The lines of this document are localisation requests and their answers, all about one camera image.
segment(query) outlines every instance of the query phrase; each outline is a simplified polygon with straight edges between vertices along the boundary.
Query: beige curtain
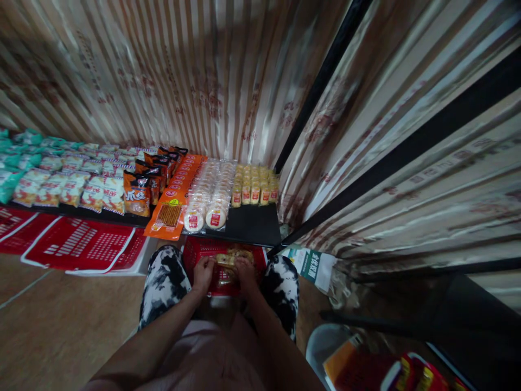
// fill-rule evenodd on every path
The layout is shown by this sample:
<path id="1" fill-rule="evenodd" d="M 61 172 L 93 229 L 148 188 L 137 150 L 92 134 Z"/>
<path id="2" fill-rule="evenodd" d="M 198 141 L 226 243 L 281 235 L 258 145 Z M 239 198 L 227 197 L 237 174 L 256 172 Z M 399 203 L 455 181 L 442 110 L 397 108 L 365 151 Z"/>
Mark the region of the beige curtain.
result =
<path id="1" fill-rule="evenodd" d="M 348 5 L 5 0 L 0 123 L 271 164 Z"/>
<path id="2" fill-rule="evenodd" d="M 519 47 L 510 1 L 373 2 L 282 174 L 299 224 Z M 377 273 L 517 256 L 521 91 L 299 244 Z"/>

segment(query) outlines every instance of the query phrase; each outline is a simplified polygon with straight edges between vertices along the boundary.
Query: red plastic basket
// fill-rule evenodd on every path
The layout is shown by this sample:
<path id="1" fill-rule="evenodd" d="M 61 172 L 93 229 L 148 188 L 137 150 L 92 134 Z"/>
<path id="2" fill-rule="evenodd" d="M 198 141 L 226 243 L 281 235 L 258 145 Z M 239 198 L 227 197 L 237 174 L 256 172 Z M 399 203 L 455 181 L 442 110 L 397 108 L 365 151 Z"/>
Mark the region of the red plastic basket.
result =
<path id="1" fill-rule="evenodd" d="M 143 236 L 144 233 L 144 229 L 136 228 L 136 232 L 134 232 L 129 245 L 117 259 L 114 267 L 111 269 L 111 272 L 115 272 L 117 270 L 127 270 L 134 265 L 139 253 L 141 252 L 141 249 L 143 248 L 143 245 L 145 244 L 145 241 L 147 240 L 147 237 Z"/>
<path id="2" fill-rule="evenodd" d="M 1 207 L 0 253 L 22 255 L 54 219 L 54 215 Z"/>
<path id="3" fill-rule="evenodd" d="M 183 262 L 185 263 L 186 274 L 190 282 L 193 283 L 194 281 L 194 267 L 202 257 L 214 257 L 217 254 L 227 254 L 229 248 L 241 248 L 253 253 L 253 260 L 255 262 L 255 268 L 257 269 L 257 281 L 260 281 L 266 270 L 268 261 L 262 247 L 188 236 L 183 250 Z M 240 294 L 238 284 L 234 283 L 219 287 L 217 282 L 220 278 L 226 280 L 227 276 L 224 273 L 223 267 L 215 265 L 212 283 L 208 290 L 211 296 L 238 296 Z"/>
<path id="4" fill-rule="evenodd" d="M 107 273 L 135 231 L 122 225 L 60 217 L 22 255 L 22 262 L 83 273 Z"/>

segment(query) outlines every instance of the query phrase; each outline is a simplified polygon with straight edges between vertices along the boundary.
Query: person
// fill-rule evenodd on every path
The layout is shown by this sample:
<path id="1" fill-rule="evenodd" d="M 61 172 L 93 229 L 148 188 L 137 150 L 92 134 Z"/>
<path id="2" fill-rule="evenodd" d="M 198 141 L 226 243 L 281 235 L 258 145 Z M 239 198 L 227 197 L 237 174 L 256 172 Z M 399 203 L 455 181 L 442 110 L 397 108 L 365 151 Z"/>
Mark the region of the person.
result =
<path id="1" fill-rule="evenodd" d="M 260 285 L 255 268 L 236 259 L 245 314 L 228 331 L 193 319 L 207 295 L 216 260 L 203 257 L 194 282 L 181 252 L 167 245 L 150 259 L 138 332 L 114 353 L 82 391 L 138 389 L 300 389 L 323 385 L 295 344 L 298 274 L 286 257 L 268 262 Z"/>

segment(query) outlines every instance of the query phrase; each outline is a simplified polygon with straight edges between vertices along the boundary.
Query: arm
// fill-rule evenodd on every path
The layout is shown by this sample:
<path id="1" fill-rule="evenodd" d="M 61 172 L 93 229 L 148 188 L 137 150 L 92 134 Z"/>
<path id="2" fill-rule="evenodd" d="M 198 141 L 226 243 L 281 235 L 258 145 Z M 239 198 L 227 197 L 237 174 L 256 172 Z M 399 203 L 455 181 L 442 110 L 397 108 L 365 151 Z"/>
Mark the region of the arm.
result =
<path id="1" fill-rule="evenodd" d="M 125 390 L 150 380 L 208 292 L 214 264 L 215 259 L 203 257 L 194 269 L 192 290 L 121 346 L 91 380 L 112 380 Z"/>
<path id="2" fill-rule="evenodd" d="M 261 346 L 268 353 L 277 389 L 324 390 L 281 322 L 270 308 L 255 281 L 253 265 L 246 259 L 235 261 L 241 291 L 246 297 Z"/>

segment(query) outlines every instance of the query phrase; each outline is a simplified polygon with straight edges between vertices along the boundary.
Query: leg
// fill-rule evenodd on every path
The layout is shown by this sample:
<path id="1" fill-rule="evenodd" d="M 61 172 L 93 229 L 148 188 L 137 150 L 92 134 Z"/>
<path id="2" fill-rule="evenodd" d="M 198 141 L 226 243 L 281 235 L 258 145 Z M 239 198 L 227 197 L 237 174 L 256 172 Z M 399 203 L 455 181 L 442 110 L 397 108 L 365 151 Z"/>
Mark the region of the leg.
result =
<path id="1" fill-rule="evenodd" d="M 281 321 L 289 337 L 296 340 L 298 312 L 298 273 L 293 262 L 285 256 L 270 259 L 260 283 L 260 292 Z"/>
<path id="2" fill-rule="evenodd" d="M 164 245 L 150 258 L 143 291 L 139 330 L 159 318 L 192 290 L 183 269 L 181 252 Z"/>

